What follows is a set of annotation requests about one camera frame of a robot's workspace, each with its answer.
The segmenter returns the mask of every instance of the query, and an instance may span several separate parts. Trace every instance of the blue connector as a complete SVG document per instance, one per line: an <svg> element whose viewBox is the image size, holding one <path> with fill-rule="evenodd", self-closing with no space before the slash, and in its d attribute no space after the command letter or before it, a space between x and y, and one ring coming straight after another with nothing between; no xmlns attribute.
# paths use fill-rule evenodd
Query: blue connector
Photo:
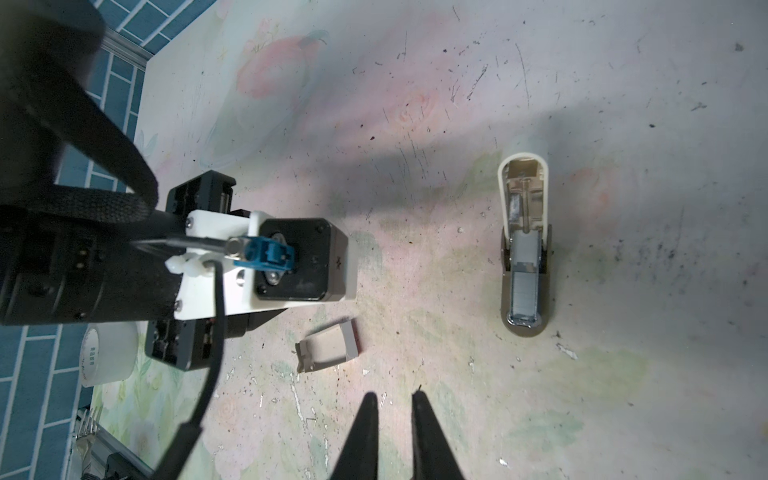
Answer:
<svg viewBox="0 0 768 480"><path fill-rule="evenodd" d="M228 252L237 266L262 272L287 272L296 262L296 251L267 237L236 237L227 242Z"/></svg>

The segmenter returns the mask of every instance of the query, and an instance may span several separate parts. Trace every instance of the floral tablecloth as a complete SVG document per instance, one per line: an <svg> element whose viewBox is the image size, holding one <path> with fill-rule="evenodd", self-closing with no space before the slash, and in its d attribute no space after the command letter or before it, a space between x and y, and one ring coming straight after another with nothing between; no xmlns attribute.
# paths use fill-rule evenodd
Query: floral tablecloth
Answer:
<svg viewBox="0 0 768 480"><path fill-rule="evenodd" d="M92 405L103 407L101 426L151 468L156 468L180 423L188 419L206 370L182 372L144 355L147 324L139 323L134 371L122 382L94 388ZM181 478L219 479L213 457L202 442L192 452Z"/></svg>

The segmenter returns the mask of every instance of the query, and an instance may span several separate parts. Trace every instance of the blue tile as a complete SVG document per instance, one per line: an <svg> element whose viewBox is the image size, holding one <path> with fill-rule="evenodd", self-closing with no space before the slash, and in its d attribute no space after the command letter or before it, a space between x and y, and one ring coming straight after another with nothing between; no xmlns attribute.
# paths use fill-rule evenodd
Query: blue tile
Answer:
<svg viewBox="0 0 768 480"><path fill-rule="evenodd" d="M56 325L30 325L27 336L56 335Z"/></svg>
<svg viewBox="0 0 768 480"><path fill-rule="evenodd" d="M136 115L128 115L128 127L125 129L125 136L128 140L134 141L136 137L136 121L138 117Z"/></svg>
<svg viewBox="0 0 768 480"><path fill-rule="evenodd" d="M107 87L107 101L104 103L104 113L121 130L125 121L125 109L128 108L128 93L130 89L131 84L122 81L114 75L110 77L109 86Z"/></svg>
<svg viewBox="0 0 768 480"><path fill-rule="evenodd" d="M112 191L112 187L114 187L114 180L99 177L97 175L91 177L91 188L95 188L97 190Z"/></svg>
<svg viewBox="0 0 768 480"><path fill-rule="evenodd" d="M91 76L88 78L88 91L99 97L104 90L104 79L107 77L107 63L109 63L109 52L99 48L94 58Z"/></svg>
<svg viewBox="0 0 768 480"><path fill-rule="evenodd" d="M156 35L155 38L152 38L149 43L147 43L144 46L144 49L150 53L156 54L160 51L161 48L163 48L165 45L168 45L168 40L165 38Z"/></svg>
<svg viewBox="0 0 768 480"><path fill-rule="evenodd" d="M104 175L112 175L111 173L109 173L108 171L106 171L104 168L102 168L102 167L101 167L99 164L97 164L96 162L94 162L94 172L98 172L98 173L100 173L100 174L104 174Z"/></svg>
<svg viewBox="0 0 768 480"><path fill-rule="evenodd" d="M27 480L27 478L29 478L29 471L5 477L3 480Z"/></svg>
<svg viewBox="0 0 768 480"><path fill-rule="evenodd" d="M112 59L112 71L128 81L134 76L134 66L117 56Z"/></svg>
<svg viewBox="0 0 768 480"><path fill-rule="evenodd" d="M154 3L160 10L170 15L179 8L179 5L184 3L184 0L154 0L152 3Z"/></svg>
<svg viewBox="0 0 768 480"><path fill-rule="evenodd" d="M25 344L22 370L18 375L11 422L8 425L8 438L13 441L5 443L0 475L24 468L32 461L52 355L53 340L36 340Z"/></svg>
<svg viewBox="0 0 768 480"><path fill-rule="evenodd" d="M69 369L80 365L80 344L88 325L70 323L61 328L61 344L58 346L56 369Z"/></svg>
<svg viewBox="0 0 768 480"><path fill-rule="evenodd" d="M195 18L205 12L208 7L214 4L215 0L194 0L186 7L174 20L163 28L163 33L169 38L173 38L184 30L187 25L192 23Z"/></svg>
<svg viewBox="0 0 768 480"><path fill-rule="evenodd" d="M64 467L64 456L67 450L69 424L56 425L43 430L40 441L40 455L35 470L34 480L51 480L61 477Z"/></svg>
<svg viewBox="0 0 768 480"><path fill-rule="evenodd" d="M57 373L53 375L51 396L48 397L48 411L45 423L68 419L72 416L74 395L78 391L80 372Z"/></svg>
<svg viewBox="0 0 768 480"><path fill-rule="evenodd" d="M131 111L134 112L135 114L139 113L139 103L141 103L141 89L143 87L144 87L144 71L140 69L136 71L136 81L134 82L134 97L131 99Z"/></svg>
<svg viewBox="0 0 768 480"><path fill-rule="evenodd" d="M120 5L123 5L128 10L133 10L136 5L138 5L139 0L115 0Z"/></svg>
<svg viewBox="0 0 768 480"><path fill-rule="evenodd" d="M5 409L8 407L8 394L11 392L10 382L0 382L0 419L5 418Z"/></svg>
<svg viewBox="0 0 768 480"><path fill-rule="evenodd" d="M145 5L125 25L125 29L139 38L146 39L167 17L152 5Z"/></svg>
<svg viewBox="0 0 768 480"><path fill-rule="evenodd" d="M141 39L137 38L136 35L132 35L129 31L120 30L120 35L123 35L125 38L127 38L129 41L132 41L136 45L141 43Z"/></svg>
<svg viewBox="0 0 768 480"><path fill-rule="evenodd" d="M61 159L61 173L58 184L67 187L84 187L85 175L88 172L88 157L77 148L67 145Z"/></svg>
<svg viewBox="0 0 768 480"><path fill-rule="evenodd" d="M12 376L16 365L18 341L22 337L20 326L0 326L0 376Z"/></svg>
<svg viewBox="0 0 768 480"><path fill-rule="evenodd" d="M94 388L92 386L80 388L80 399L78 400L78 409L84 409L91 404L94 398Z"/></svg>
<svg viewBox="0 0 768 480"><path fill-rule="evenodd" d="M125 17L128 16L128 12L110 2L109 0L102 2L98 8L98 11L101 13L101 17L104 19L104 22L109 25L109 28L112 28L113 30L117 30L120 22L122 22Z"/></svg>

